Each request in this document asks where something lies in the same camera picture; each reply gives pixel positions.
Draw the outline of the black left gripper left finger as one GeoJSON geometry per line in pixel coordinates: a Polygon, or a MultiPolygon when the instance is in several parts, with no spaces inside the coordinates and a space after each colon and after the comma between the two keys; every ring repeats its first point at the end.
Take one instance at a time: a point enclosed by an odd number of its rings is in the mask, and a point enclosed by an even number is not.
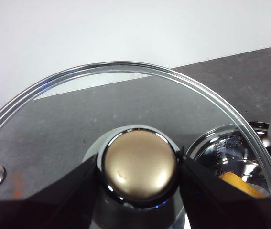
{"type": "Polygon", "coordinates": [[[0,229],[87,229],[98,198],[97,156],[32,196],[0,201],[0,229]]]}

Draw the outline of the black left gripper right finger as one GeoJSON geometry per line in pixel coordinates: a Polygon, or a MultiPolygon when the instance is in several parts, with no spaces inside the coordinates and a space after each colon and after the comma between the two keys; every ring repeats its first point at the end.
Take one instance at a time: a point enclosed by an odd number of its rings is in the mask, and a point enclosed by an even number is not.
{"type": "Polygon", "coordinates": [[[193,229],[271,229],[271,198],[255,199],[189,157],[180,162],[179,186],[193,229]]]}

